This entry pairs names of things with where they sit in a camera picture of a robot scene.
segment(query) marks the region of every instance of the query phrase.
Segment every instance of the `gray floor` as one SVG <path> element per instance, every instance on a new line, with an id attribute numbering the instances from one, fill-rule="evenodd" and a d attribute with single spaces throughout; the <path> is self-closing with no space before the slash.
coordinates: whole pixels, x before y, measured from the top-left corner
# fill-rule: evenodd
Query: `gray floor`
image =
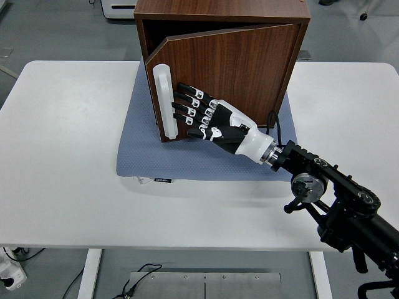
<path id="1" fill-rule="evenodd" d="M 308 0 L 312 21 L 302 46 L 310 52 L 312 61 L 386 62 L 399 71 L 399 1 L 375 1 L 366 21 L 359 21 L 359 15 L 369 1 L 341 0 L 332 6 L 317 2 Z M 90 5 L 81 0 L 9 0 L 0 13 L 0 48 L 13 48 L 9 57 L 0 57 L 0 64 L 18 74 L 32 60 L 141 57 L 134 21 L 106 20 L 99 1 Z M 14 83 L 15 79 L 0 72 L 0 107 Z M 21 289 L 9 292 L 0 286 L 0 298 L 61 298 L 83 267 L 85 253 L 86 250 L 45 250 L 24 263 L 28 281 Z M 370 261 L 370 273 L 358 274 L 350 253 L 327 253 L 325 259 L 334 299 L 356 298 L 360 284 L 385 279 Z M 104 251 L 95 298 L 117 295 L 129 272 L 146 262 L 164 262 L 167 268 L 193 271 L 241 268 L 281 272 L 284 298 L 315 298 L 309 260 L 303 253 L 135 250 Z M 67 298 L 76 298 L 77 289 L 78 284 Z M 370 292 L 369 297 L 391 298 L 386 290 Z"/>

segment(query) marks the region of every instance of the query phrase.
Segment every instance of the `label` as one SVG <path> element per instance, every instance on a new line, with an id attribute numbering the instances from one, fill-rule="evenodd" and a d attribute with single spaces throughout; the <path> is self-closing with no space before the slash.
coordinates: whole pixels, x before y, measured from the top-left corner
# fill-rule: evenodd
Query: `label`
<path id="1" fill-rule="evenodd" d="M 154 182 L 161 182 L 161 183 L 172 183 L 172 179 L 161 179 L 161 178 L 155 178 Z"/>

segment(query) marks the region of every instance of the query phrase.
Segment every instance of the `black robotic arm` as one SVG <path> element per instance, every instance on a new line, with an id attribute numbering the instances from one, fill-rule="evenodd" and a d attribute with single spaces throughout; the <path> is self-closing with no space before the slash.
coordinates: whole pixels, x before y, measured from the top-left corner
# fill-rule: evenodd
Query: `black robotic arm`
<path id="1" fill-rule="evenodd" d="M 391 294 L 399 299 L 399 231 L 377 214 L 381 203 L 373 192 L 342 174 L 337 165 L 331 166 L 293 141 L 282 146 L 279 140 L 277 144 L 225 101 L 182 83 L 179 89 L 182 92 L 175 92 L 175 98 L 190 107 L 174 103 L 179 112 L 174 117 L 193 127 L 188 130 L 190 136 L 210 140 L 256 163 L 267 163 L 274 171 L 283 168 L 290 172 L 295 199 L 284 210 L 292 213 L 306 209 L 319 225 L 317 232 L 322 242 L 340 252 L 352 248 L 358 272 L 367 272 L 365 255 L 385 271 L 390 280 L 362 285 L 358 289 L 359 299 L 367 299 L 366 291 L 377 288 L 394 288 Z M 329 181 L 336 197 L 331 207 L 320 200 Z"/>

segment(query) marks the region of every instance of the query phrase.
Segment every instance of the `wooden cabinet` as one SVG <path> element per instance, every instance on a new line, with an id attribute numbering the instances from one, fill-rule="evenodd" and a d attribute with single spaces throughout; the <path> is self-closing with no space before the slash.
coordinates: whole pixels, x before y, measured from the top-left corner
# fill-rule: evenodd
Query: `wooden cabinet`
<path id="1" fill-rule="evenodd" d="M 301 0 L 139 0 L 135 20 L 164 142 L 154 66 L 170 66 L 174 89 L 197 87 L 265 126 L 280 108 L 310 14 Z M 186 138 L 186 125 L 178 130 L 177 140 Z"/>

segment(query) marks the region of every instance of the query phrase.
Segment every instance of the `wooden door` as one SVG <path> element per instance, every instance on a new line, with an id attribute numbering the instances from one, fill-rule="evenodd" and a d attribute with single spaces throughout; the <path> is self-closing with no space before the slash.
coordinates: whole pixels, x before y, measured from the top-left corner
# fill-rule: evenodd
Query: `wooden door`
<path id="1" fill-rule="evenodd" d="M 299 29 L 299 24 L 262 24 L 166 37 L 145 60 L 162 142 L 169 139 L 163 132 L 154 66 L 170 66 L 174 89 L 180 82 L 197 87 L 264 126 L 267 114 L 281 105 Z M 180 123 L 176 140 L 186 138 L 187 129 Z"/>

